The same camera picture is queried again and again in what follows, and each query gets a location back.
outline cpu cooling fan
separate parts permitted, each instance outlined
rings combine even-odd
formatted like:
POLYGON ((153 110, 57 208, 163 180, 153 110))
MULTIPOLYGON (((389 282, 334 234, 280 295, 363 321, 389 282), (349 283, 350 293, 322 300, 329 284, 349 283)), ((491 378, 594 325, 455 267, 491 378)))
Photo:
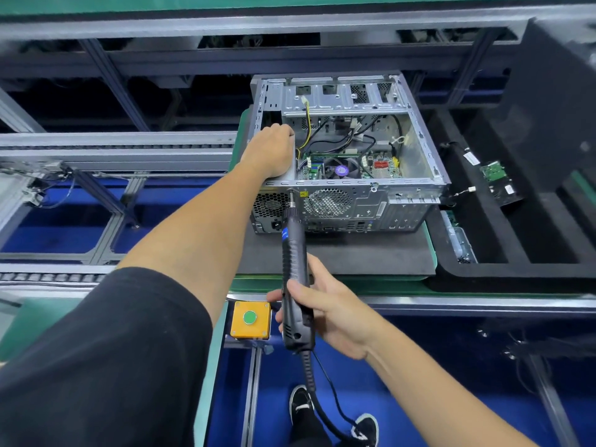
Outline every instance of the cpu cooling fan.
POLYGON ((325 163, 325 179, 359 179, 360 166, 355 158, 330 158, 325 163))

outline purple fan hub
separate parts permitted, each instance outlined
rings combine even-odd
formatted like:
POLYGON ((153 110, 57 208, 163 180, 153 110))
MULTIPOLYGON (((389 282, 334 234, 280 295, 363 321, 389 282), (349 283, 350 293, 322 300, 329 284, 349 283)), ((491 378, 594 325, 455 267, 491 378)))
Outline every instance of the purple fan hub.
POLYGON ((339 166, 336 166, 335 172, 339 177, 345 177, 345 176, 347 176, 348 172, 350 172, 350 171, 347 168, 347 166, 339 165, 339 166))

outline person's right arm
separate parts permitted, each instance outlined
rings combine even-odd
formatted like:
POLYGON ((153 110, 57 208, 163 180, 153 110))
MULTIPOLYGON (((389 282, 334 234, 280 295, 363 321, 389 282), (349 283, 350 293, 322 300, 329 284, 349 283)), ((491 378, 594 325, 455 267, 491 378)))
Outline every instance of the person's right arm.
MULTIPOLYGON (((315 284, 308 288, 289 281, 293 298, 315 309, 317 330, 325 341, 351 358, 366 359, 430 447, 536 446, 359 300, 313 255, 309 266, 315 284)), ((268 295, 270 301, 280 297, 278 290, 268 295)))

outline open computer chassis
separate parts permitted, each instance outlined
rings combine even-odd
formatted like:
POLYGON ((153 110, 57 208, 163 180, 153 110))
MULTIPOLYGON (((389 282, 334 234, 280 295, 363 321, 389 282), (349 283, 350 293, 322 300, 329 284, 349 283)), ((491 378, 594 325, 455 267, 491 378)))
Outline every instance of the open computer chassis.
POLYGON ((309 232, 411 232, 439 203, 449 178, 403 75, 255 77, 252 86, 247 141, 285 123, 297 150, 257 196, 256 233, 281 230, 290 191, 309 232))

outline grey mat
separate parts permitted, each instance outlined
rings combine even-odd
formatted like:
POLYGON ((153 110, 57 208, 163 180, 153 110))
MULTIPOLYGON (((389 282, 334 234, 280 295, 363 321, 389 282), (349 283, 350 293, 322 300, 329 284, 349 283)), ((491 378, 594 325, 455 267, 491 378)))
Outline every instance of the grey mat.
MULTIPOLYGON (((307 250, 333 274, 431 276, 427 233, 338 233, 308 236, 307 250)), ((281 274, 281 234, 256 234, 249 224, 239 274, 281 274)))

